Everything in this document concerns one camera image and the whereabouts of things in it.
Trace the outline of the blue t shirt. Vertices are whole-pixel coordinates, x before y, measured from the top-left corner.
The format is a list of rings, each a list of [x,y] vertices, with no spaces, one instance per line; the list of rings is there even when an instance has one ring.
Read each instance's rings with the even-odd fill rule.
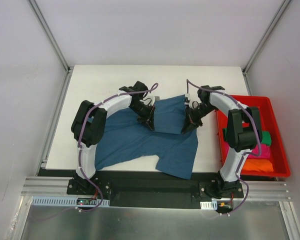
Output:
[[[158,156],[156,170],[189,180],[198,148],[196,130],[185,134],[184,95],[155,102],[154,131],[137,122],[132,109],[120,110],[107,118],[95,152],[95,169],[140,157]]]

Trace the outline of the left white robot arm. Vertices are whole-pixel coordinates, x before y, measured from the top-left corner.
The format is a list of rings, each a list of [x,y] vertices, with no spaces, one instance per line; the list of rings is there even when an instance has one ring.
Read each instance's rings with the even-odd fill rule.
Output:
[[[67,194],[94,194],[93,199],[102,194],[93,177],[96,173],[96,149],[104,135],[107,118],[130,108],[137,114],[138,123],[154,131],[155,104],[145,104],[143,99],[158,86],[158,83],[154,83],[148,88],[137,81],[133,86],[119,88],[116,94],[99,103],[88,100],[81,102],[70,128],[76,140],[78,160],[75,174],[68,183]]]

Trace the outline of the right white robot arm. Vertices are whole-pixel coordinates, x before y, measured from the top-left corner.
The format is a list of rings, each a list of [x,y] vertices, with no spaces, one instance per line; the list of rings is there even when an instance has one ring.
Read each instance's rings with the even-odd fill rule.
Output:
[[[253,149],[261,148],[263,139],[260,111],[247,106],[229,95],[222,86],[200,86],[197,96],[200,103],[190,106],[190,95],[185,94],[185,120],[182,134],[202,126],[202,118],[212,111],[220,111],[227,117],[225,141],[229,146],[226,160],[216,179],[209,183],[204,192],[211,198],[221,199],[240,187],[241,171]]]

